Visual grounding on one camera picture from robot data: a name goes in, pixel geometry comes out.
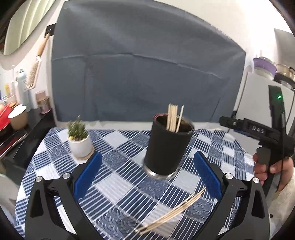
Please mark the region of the person's right hand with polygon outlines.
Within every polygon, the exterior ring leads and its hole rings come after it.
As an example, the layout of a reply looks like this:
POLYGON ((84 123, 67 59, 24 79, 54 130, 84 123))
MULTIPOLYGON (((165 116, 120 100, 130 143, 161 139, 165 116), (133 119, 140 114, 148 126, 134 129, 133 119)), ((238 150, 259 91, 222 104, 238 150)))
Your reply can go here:
POLYGON ((258 163, 258 155, 255 153, 253 155, 254 161, 254 176, 257 177, 260 183, 263 185, 268 179, 268 174, 278 174, 280 173, 280 183, 277 191, 282 191, 284 187, 291 180, 294 173, 294 161, 292 158, 280 160, 274 165, 267 167, 264 164, 258 163))

